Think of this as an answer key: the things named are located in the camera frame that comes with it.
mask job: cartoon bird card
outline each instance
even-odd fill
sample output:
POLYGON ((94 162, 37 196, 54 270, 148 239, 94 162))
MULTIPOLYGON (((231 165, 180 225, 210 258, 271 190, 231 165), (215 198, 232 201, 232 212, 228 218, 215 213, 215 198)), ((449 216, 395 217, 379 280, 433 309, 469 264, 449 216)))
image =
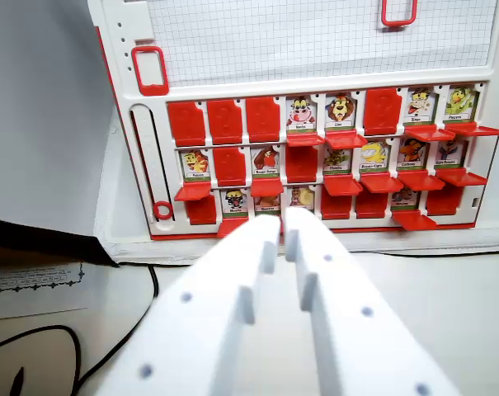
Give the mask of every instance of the cartoon bird card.
POLYGON ((451 87, 447 96, 444 122, 471 122, 477 110, 478 92, 471 87, 451 87))
POLYGON ((255 215, 280 215, 280 195, 255 198, 255 215))
POLYGON ((279 152, 272 145, 251 147, 253 178, 278 177, 280 175, 279 152))
POLYGON ((209 159, 200 150, 181 151, 180 160, 185 182, 210 180, 209 159))
POLYGON ((289 187, 287 190, 287 204, 289 206, 297 206, 307 210, 314 210, 315 192, 307 186, 289 187))
POLYGON ((324 129, 349 130, 355 125, 356 100, 350 93, 326 96, 324 129))
POLYGON ((408 88, 407 104, 403 116, 404 125, 434 124, 438 95, 432 88, 408 88))
POLYGON ((328 145, 324 146, 323 175, 339 175, 351 171, 351 149, 334 150, 328 145))
POLYGON ((392 195, 390 204, 391 210, 412 210, 417 209, 420 201, 420 193, 404 187, 402 190, 392 195))
POLYGON ((309 99, 309 95, 287 97, 286 109, 288 134, 308 134, 317 129, 317 105, 309 99))
POLYGON ((383 141, 371 140, 361 147, 359 172, 386 172, 390 146, 383 141))
POLYGON ((428 144, 414 138, 401 139, 398 151, 399 171, 424 169, 426 164, 428 144))
POLYGON ((222 190, 222 214, 224 217, 247 217, 247 197, 240 190, 222 190))
POLYGON ((441 169, 446 167, 461 167, 464 165, 467 145, 468 141, 462 139, 440 142, 434 168, 441 169))

